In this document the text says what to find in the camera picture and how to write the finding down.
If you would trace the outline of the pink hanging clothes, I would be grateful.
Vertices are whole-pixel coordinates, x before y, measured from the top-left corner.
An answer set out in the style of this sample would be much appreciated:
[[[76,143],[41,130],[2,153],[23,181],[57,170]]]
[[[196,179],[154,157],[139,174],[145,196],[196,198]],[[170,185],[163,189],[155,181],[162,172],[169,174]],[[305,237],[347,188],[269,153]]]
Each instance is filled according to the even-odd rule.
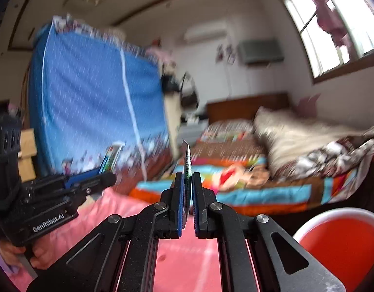
[[[329,8],[329,0],[312,0],[316,6],[317,23],[323,31],[328,33],[336,47],[346,46],[353,51],[354,45],[348,30],[336,8]]]

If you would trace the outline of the yellow sachet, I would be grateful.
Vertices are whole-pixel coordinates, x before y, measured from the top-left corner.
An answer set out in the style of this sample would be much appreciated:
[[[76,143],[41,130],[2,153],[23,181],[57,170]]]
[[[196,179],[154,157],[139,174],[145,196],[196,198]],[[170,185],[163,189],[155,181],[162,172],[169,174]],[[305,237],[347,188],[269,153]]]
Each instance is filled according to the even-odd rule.
[[[191,162],[191,151],[190,145],[187,141],[183,140],[183,147],[185,149],[184,155],[184,185],[186,190],[190,188],[191,176],[192,176],[192,162]]]

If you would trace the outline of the white air conditioner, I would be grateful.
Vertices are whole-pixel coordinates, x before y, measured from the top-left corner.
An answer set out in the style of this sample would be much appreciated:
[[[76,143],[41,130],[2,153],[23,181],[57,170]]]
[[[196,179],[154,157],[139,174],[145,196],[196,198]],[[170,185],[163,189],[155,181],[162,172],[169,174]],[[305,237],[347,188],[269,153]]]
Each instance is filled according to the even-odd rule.
[[[189,44],[223,38],[226,35],[227,23],[225,21],[205,22],[188,28],[183,35],[183,40]]]

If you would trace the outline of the blue fabric wardrobe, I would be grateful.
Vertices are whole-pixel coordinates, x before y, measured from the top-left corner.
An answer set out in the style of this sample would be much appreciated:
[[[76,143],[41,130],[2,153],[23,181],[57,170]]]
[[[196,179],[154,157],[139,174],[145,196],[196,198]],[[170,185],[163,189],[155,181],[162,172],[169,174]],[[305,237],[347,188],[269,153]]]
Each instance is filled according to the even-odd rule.
[[[43,175],[98,168],[114,143],[124,183],[153,179],[172,162],[157,58],[71,16],[37,33],[28,110]]]

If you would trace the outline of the colourful patchwork bedspread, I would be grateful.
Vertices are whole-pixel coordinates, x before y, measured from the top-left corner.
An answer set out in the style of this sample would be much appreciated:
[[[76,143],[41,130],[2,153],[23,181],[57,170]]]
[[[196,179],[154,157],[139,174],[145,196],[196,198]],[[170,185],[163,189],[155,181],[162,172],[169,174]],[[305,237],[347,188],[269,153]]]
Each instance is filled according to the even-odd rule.
[[[344,201],[355,185],[357,170],[337,177],[300,180],[271,178],[265,148],[251,128],[219,130],[208,127],[192,146],[192,170],[217,200],[253,216],[303,212]]]

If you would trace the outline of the red plastic bucket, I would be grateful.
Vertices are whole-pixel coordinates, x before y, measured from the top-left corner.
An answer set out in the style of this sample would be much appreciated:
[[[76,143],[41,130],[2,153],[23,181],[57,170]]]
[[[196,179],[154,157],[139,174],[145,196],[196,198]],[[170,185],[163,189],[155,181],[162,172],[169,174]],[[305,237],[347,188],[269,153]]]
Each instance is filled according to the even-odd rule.
[[[360,208],[323,212],[293,238],[344,284],[374,291],[374,213]]]

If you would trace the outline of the black handbag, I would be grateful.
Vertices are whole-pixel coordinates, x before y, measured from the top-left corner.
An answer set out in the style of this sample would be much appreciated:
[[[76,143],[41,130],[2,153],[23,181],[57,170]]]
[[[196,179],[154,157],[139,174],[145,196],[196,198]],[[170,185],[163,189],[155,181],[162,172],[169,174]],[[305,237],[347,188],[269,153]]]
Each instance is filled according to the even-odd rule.
[[[180,92],[180,84],[174,72],[166,70],[165,66],[163,66],[161,75],[161,88],[163,94],[174,94]]]

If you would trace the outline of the white floral quilt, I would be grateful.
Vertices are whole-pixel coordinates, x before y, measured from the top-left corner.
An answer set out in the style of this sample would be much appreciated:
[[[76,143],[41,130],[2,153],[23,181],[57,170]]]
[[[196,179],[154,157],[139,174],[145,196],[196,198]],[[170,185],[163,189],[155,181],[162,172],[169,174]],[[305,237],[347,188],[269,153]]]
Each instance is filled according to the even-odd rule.
[[[266,147],[271,177],[282,180],[336,177],[359,165],[374,146],[374,125],[359,130],[286,109],[259,108],[254,134]]]

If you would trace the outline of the brown wooden headboard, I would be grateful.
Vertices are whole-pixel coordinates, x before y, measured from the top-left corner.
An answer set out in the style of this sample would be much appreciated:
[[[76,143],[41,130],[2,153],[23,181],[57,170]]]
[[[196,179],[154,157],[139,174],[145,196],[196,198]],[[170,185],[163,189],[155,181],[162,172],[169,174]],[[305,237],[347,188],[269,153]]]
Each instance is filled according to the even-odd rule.
[[[291,109],[287,93],[261,94],[206,104],[209,124],[233,119],[253,120],[260,107],[271,110]]]

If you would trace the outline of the window with bars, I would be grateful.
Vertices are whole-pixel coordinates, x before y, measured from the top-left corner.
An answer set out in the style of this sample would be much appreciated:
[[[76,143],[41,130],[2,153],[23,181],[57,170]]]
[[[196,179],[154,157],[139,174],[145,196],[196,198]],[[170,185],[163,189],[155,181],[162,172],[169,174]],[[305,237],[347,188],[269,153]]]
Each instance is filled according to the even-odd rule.
[[[280,0],[314,83],[374,67],[374,0]]]

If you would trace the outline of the light wooden board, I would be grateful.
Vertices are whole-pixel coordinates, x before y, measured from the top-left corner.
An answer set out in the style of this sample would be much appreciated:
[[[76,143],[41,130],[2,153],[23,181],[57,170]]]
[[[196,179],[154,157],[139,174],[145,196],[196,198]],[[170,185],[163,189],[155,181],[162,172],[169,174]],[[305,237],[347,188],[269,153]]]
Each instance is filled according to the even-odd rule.
[[[32,157],[37,155],[35,134],[32,128],[21,131],[21,151],[19,152],[19,174],[23,182],[36,178]]]

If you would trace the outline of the floral pillow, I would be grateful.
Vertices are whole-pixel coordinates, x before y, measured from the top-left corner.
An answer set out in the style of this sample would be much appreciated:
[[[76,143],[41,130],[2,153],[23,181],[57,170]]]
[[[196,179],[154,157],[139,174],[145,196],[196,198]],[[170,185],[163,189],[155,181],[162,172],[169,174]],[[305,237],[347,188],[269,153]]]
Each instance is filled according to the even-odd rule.
[[[202,133],[202,142],[226,142],[243,140],[250,137],[254,131],[254,124],[247,119],[230,119],[217,121],[209,125]]]

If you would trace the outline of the white nightstand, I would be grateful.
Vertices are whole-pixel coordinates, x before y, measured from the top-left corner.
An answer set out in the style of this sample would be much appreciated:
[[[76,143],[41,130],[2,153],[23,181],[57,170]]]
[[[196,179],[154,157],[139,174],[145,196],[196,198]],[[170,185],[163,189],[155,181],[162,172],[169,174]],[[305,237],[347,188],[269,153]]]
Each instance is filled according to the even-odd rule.
[[[191,146],[195,145],[208,125],[209,121],[207,119],[199,120],[194,124],[182,123],[177,133],[177,146],[181,147],[183,141],[186,141]]]

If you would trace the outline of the green white wrapper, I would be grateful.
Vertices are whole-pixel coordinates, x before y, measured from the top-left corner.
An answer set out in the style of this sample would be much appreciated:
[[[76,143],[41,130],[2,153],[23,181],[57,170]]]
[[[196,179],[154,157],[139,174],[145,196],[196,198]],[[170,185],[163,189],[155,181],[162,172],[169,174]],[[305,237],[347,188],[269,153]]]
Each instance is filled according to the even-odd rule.
[[[113,142],[108,147],[106,154],[102,160],[101,166],[99,168],[99,173],[113,171],[115,169],[116,163],[120,157],[120,153],[125,145],[125,142],[117,141]]]

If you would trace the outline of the pink plaid cloth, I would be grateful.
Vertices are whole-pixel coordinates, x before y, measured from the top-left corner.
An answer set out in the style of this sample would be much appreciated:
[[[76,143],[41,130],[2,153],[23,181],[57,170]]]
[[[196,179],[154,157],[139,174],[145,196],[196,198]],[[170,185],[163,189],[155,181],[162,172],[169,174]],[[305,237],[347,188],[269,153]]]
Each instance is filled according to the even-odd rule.
[[[133,216],[147,203],[106,189],[96,201],[86,201],[73,221],[37,240],[30,263],[45,270],[111,214]],[[159,241],[155,291],[221,291],[217,241],[198,239],[190,218],[177,240]]]

